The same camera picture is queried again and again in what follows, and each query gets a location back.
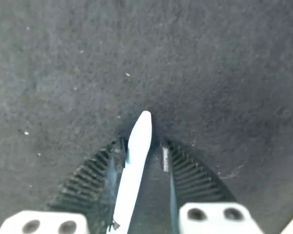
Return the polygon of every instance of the black rubber grip pad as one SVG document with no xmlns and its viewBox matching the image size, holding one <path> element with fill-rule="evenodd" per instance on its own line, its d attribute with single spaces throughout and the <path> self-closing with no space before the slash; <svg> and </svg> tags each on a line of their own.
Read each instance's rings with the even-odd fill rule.
<svg viewBox="0 0 293 234">
<path fill-rule="evenodd" d="M 235 201 L 225 184 L 203 162 L 179 143 L 165 141 L 177 206 L 187 202 Z"/>
<path fill-rule="evenodd" d="M 111 224 L 125 158 L 122 139 L 112 141 L 65 179 L 46 210 L 83 214 L 91 234 L 105 234 Z"/>
</svg>

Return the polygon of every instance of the mounting hole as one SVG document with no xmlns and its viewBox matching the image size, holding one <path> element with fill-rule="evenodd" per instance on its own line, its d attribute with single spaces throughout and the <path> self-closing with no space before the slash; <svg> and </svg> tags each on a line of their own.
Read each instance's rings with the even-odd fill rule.
<svg viewBox="0 0 293 234">
<path fill-rule="evenodd" d="M 23 226 L 23 233 L 25 234 L 30 234 L 30 233 L 34 233 L 40 226 L 40 221 L 35 219 L 35 220 L 31 220 L 28 223 L 26 223 Z"/>
<path fill-rule="evenodd" d="M 230 220 L 242 220 L 243 219 L 242 213 L 235 208 L 225 209 L 224 213 L 225 213 L 226 219 L 230 219 Z"/>
<path fill-rule="evenodd" d="M 66 221 L 59 227 L 59 234 L 73 234 L 76 231 L 77 225 L 74 221 Z"/>
<path fill-rule="evenodd" d="M 207 219 L 207 216 L 202 210 L 193 208 L 188 211 L 188 218 L 192 220 L 203 221 Z"/>
</svg>

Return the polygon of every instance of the dark gray carpet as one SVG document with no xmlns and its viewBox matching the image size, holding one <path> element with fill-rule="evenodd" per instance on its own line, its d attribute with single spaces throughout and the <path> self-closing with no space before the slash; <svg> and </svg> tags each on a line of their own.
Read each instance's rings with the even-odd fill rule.
<svg viewBox="0 0 293 234">
<path fill-rule="evenodd" d="M 144 109 L 279 233 L 293 216 L 293 0 L 0 0 L 0 224 Z M 170 233 L 168 189 L 155 154 L 131 233 Z"/>
</svg>

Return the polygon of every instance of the gray fabric surface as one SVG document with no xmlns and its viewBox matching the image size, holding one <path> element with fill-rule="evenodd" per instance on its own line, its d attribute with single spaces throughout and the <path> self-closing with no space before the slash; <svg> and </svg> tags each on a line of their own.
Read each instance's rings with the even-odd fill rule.
<svg viewBox="0 0 293 234">
<path fill-rule="evenodd" d="M 279 233 L 293 216 L 293 0 L 0 0 L 0 224 L 144 109 Z M 168 189 L 154 154 L 131 233 L 170 232 Z"/>
</svg>

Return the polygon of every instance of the white plastic stick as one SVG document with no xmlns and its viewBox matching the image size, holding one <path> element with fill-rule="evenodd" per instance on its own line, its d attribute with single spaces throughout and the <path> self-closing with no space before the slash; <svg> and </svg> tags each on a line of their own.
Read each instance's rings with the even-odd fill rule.
<svg viewBox="0 0 293 234">
<path fill-rule="evenodd" d="M 127 234 L 140 188 L 143 169 L 152 138 L 151 113 L 143 111 L 133 127 L 128 141 L 128 157 L 118 189 L 114 220 L 119 228 L 107 234 Z"/>
</svg>

